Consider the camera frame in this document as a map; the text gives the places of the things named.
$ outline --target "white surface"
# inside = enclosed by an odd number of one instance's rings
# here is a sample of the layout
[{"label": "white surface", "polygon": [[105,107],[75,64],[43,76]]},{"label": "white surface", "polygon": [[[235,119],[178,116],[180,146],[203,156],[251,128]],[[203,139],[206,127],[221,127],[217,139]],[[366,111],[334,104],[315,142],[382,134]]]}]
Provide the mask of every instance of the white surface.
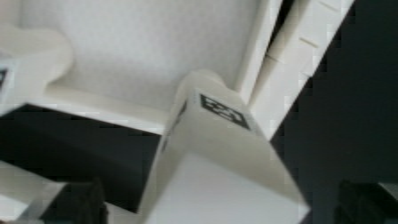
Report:
[{"label": "white surface", "polygon": [[[48,179],[0,161],[0,220],[14,220],[32,203]],[[135,224],[137,214],[112,204],[109,207],[109,224]]]},{"label": "white surface", "polygon": [[297,0],[267,52],[251,111],[270,139],[315,74],[354,0]]},{"label": "white surface", "polygon": [[253,121],[237,92],[215,80],[217,75],[199,71],[180,87],[139,224],[295,224],[309,208],[256,125],[249,131],[201,107],[197,92]]},{"label": "white surface", "polygon": [[62,32],[77,65],[59,84],[169,111],[189,71],[235,86],[260,0],[25,0],[22,24]]},{"label": "white surface", "polygon": [[263,0],[260,4],[247,53],[240,68],[240,76],[235,84],[235,90],[240,93],[245,103],[251,101],[281,4],[283,0]]},{"label": "white surface", "polygon": [[30,103],[149,133],[164,133],[169,113],[61,85],[48,86],[43,97]]},{"label": "white surface", "polygon": [[66,73],[73,52],[68,41],[50,30],[23,31],[0,24],[0,69],[7,76],[0,92],[0,116],[41,97],[46,84]]},{"label": "white surface", "polygon": [[20,25],[20,0],[0,0],[0,23]]}]

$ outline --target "black object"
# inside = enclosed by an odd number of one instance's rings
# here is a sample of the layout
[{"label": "black object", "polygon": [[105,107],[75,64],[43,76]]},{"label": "black object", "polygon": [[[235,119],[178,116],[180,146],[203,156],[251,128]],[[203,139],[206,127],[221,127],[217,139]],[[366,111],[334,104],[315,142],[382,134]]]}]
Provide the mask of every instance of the black object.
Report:
[{"label": "black object", "polygon": [[0,118],[0,160],[54,181],[98,177],[107,201],[137,211],[160,136],[36,106]]},{"label": "black object", "polygon": [[382,184],[340,185],[336,224],[398,224],[398,199]]},{"label": "black object", "polygon": [[18,220],[22,223],[39,220],[45,224],[107,224],[100,180],[48,184]]},{"label": "black object", "polygon": [[70,183],[39,218],[45,224],[107,224],[103,200],[100,182]]}]

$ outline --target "sticker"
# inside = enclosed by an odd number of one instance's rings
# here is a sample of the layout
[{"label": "sticker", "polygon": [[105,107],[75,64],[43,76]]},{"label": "sticker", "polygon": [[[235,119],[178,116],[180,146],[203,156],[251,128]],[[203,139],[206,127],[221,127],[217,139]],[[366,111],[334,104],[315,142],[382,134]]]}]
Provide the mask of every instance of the sticker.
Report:
[{"label": "sticker", "polygon": [[217,114],[226,120],[229,120],[242,128],[253,131],[245,115],[237,111],[226,104],[222,104],[215,99],[199,93],[201,106],[203,108]]}]

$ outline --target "white floor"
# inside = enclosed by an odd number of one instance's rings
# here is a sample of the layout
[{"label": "white floor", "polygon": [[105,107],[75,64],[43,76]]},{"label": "white floor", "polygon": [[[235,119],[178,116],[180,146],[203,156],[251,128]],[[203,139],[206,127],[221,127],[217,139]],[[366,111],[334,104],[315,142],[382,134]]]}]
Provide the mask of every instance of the white floor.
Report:
[{"label": "white floor", "polygon": [[59,30],[77,65],[59,84],[169,111],[183,76],[233,86],[260,0],[23,0],[22,26]]},{"label": "white floor", "polygon": [[[41,176],[0,161],[0,220],[14,220],[50,183]],[[109,205],[109,223],[135,224],[137,214]]]}]

